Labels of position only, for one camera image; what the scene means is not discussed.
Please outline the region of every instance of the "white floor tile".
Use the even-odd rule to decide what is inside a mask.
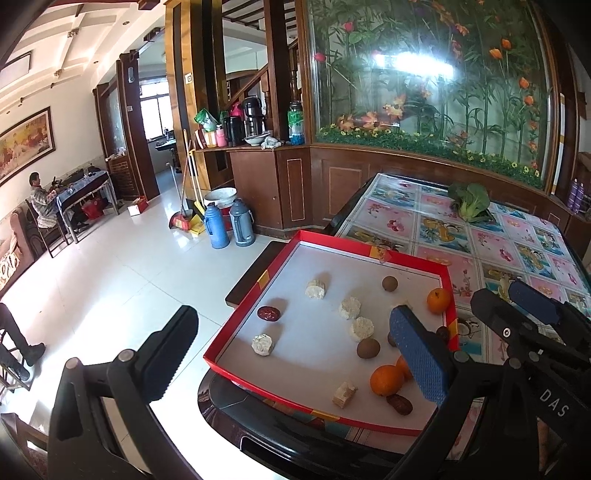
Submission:
[[[108,215],[55,258],[44,254],[4,295],[29,343],[47,352],[34,368],[31,391],[6,393],[0,411],[14,411],[48,432],[64,363],[109,362],[125,348],[137,349],[160,330],[182,304],[199,312],[199,332],[164,398],[152,404],[177,447],[206,480],[280,478],[223,440],[201,417],[197,389],[208,370],[203,353],[232,309],[225,297],[269,243],[257,237],[246,248],[222,250],[199,237],[170,230],[179,210],[171,178],[162,176],[160,197],[141,215],[127,209]],[[112,427],[130,461],[145,465],[112,400]]]

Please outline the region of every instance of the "green plant decoration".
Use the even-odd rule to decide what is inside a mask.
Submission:
[[[308,0],[316,140],[543,186],[547,85],[528,0]]]

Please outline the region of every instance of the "red tray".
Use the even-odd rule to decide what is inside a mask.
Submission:
[[[393,274],[399,287],[387,293],[384,276]],[[327,285],[323,300],[304,294],[307,282],[319,278]],[[420,393],[414,380],[399,392],[413,403],[413,412],[400,416],[384,398],[369,388],[369,377],[380,365],[394,364],[400,352],[386,341],[392,305],[408,300],[427,329],[447,325],[450,350],[458,349],[456,309],[452,302],[444,315],[428,312],[425,298],[432,288],[452,290],[447,267],[422,258],[372,247],[344,238],[300,231],[285,246],[246,295],[207,349],[211,369],[242,387],[303,412],[350,426],[387,433],[418,435],[435,404]],[[337,308],[347,296],[362,302],[361,315],[375,325],[379,355],[360,359],[349,337],[350,320]],[[279,308],[278,322],[256,315],[263,305]],[[261,357],[251,348],[252,338],[267,333],[274,341],[271,355]],[[332,397],[344,381],[358,391],[341,409]]]

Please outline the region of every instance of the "sofa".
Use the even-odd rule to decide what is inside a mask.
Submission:
[[[12,237],[0,245],[0,299],[37,259],[30,245],[32,229],[27,213],[26,207],[22,206],[11,213],[9,222]]]

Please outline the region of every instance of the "metal screw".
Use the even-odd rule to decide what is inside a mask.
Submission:
[[[77,359],[76,357],[72,357],[66,362],[66,368],[68,370],[72,370],[73,368],[76,368],[79,363],[80,363],[79,359]]]
[[[127,350],[123,350],[119,355],[117,355],[117,358],[122,362],[129,362],[134,357],[134,355],[135,352],[128,348]]]
[[[521,362],[519,361],[518,358],[515,358],[514,356],[509,358],[509,366],[511,368],[515,368],[515,370],[519,370],[521,368]]]
[[[465,364],[470,359],[470,356],[462,350],[456,350],[455,352],[453,352],[453,357],[456,359],[457,362],[460,362],[461,364]]]

